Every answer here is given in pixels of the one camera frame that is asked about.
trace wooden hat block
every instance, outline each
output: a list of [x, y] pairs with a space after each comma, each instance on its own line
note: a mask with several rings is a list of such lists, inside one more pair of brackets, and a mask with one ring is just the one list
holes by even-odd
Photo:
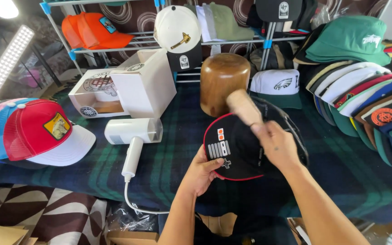
[[213, 117], [229, 113], [226, 98], [238, 89], [247, 89], [250, 64], [237, 54], [215, 54], [200, 71], [200, 107]]

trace eagles logo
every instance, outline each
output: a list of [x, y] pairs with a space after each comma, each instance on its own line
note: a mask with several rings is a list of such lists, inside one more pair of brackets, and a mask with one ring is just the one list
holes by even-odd
[[284, 80], [280, 81], [278, 84], [276, 84], [274, 89], [280, 90], [281, 88], [286, 88], [286, 87], [290, 86], [292, 80], [293, 80], [292, 78], [284, 79]]

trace white cap brim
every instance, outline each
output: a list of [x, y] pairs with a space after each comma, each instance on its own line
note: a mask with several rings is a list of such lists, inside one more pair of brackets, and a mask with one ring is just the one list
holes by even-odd
[[68, 166], [81, 160], [96, 141], [95, 135], [87, 129], [74, 125], [71, 135], [58, 147], [27, 160], [50, 166]]

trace orange logo patch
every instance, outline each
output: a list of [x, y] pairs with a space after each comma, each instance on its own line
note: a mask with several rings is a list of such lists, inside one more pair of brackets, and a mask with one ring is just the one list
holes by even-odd
[[378, 126], [384, 126], [389, 122], [392, 122], [392, 109], [381, 108], [377, 109], [372, 113], [372, 121]]

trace plaid tablecloth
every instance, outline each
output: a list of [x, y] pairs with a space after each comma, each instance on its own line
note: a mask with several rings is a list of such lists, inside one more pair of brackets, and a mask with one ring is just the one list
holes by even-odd
[[[129, 183], [129, 199], [138, 205], [168, 210], [188, 165], [203, 142], [214, 118], [199, 106], [199, 84], [178, 84], [177, 95], [161, 117], [161, 143], [145, 144], [136, 176]], [[306, 92], [303, 109], [286, 109], [304, 138], [310, 172], [349, 217], [377, 222], [392, 221], [392, 168], [359, 138], [344, 135], [318, 114]], [[92, 131], [94, 148], [80, 162], [68, 167], [22, 169], [0, 164], [0, 183], [51, 186], [96, 197], [124, 200], [121, 175], [128, 145], [111, 145], [104, 137], [110, 120], [83, 119], [69, 98], [59, 101], [69, 119]], [[265, 214], [300, 216], [285, 180], [258, 178], [251, 181], [215, 180], [197, 199], [204, 215]]]

